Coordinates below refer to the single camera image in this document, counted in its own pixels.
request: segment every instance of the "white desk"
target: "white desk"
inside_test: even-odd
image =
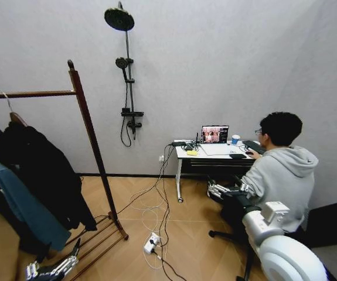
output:
[[[175,140],[175,142],[184,142],[187,140]],[[180,178],[182,173],[182,163],[183,160],[186,161],[195,161],[195,165],[197,167],[214,167],[215,169],[217,167],[225,167],[225,168],[232,168],[232,167],[242,167],[245,169],[250,168],[253,163],[254,159],[249,157],[249,155],[245,154],[243,149],[240,149],[240,146],[243,146],[242,141],[239,141],[237,145],[227,145],[225,149],[229,148],[229,153],[226,150],[226,155],[207,155],[206,152],[202,149],[202,147],[199,145],[198,155],[192,156],[186,154],[186,151],[184,151],[180,146],[176,147],[176,153],[178,155],[178,172],[176,174],[176,188],[178,192],[178,201],[181,203],[183,201],[183,198],[181,197],[181,187],[180,187]],[[243,154],[246,156],[246,158],[243,159],[232,159],[229,154]]]

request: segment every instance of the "power strip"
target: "power strip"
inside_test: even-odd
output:
[[[154,232],[151,233],[150,238],[147,240],[145,246],[144,246],[144,251],[146,253],[152,253],[152,250],[155,249],[156,245],[160,242],[159,236],[155,234]]]

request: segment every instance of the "clothes rack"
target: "clothes rack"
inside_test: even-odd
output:
[[[71,60],[68,60],[68,66],[69,66],[69,76],[72,81],[73,90],[67,90],[67,91],[36,91],[36,92],[6,92],[8,98],[37,98],[37,97],[56,97],[56,96],[65,96],[65,95],[75,95],[77,97],[77,102],[79,103],[80,111],[82,114],[82,118],[86,127],[86,131],[90,140],[91,148],[94,153],[94,157],[96,159],[96,163],[98,166],[98,170],[100,173],[100,177],[102,179],[103,187],[107,196],[108,205],[110,206],[111,211],[108,213],[108,216],[100,220],[97,224],[100,222],[109,219],[111,222],[101,229],[100,231],[97,231],[96,234],[94,234],[91,238],[89,238],[87,241],[82,243],[81,246],[83,246],[85,243],[87,243],[89,240],[96,237],[99,233],[103,232],[106,228],[108,228],[110,225],[114,224],[117,227],[117,230],[121,234],[121,238],[113,242],[107,249],[105,249],[101,254],[99,254],[95,259],[93,259],[87,266],[85,266],[72,280],[80,276],[85,270],[87,270],[94,262],[96,262],[98,259],[100,259],[106,252],[108,252],[114,245],[116,245],[117,242],[120,240],[128,239],[128,234],[124,231],[122,228],[118,217],[117,212],[115,209],[114,200],[111,194],[110,184],[107,179],[107,173],[105,171],[105,167],[103,164],[102,156],[100,153],[96,133],[94,131],[94,126],[91,121],[90,112],[88,110],[87,102],[85,99],[84,91],[82,88],[81,80],[79,73],[77,70],[74,69],[74,64]],[[5,94],[0,92],[0,99],[5,99]],[[80,235],[76,236],[75,238],[71,239],[69,242],[67,242],[67,245],[72,243],[75,239],[82,236],[85,232],[82,232]],[[92,247],[89,251],[85,253],[85,256],[88,255],[91,251],[93,251],[96,247],[98,247],[102,242],[104,242],[107,238],[109,238],[114,232],[112,232],[110,235],[107,235],[105,238],[101,240],[101,242],[97,243],[94,247]]]

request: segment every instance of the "cup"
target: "cup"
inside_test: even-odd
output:
[[[233,135],[233,136],[232,136],[232,141],[231,141],[231,143],[232,143],[233,145],[236,145],[240,138],[241,138],[241,137],[240,137],[239,135]]]

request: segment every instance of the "monitor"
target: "monitor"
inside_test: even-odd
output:
[[[227,143],[229,126],[202,126],[201,143]]]

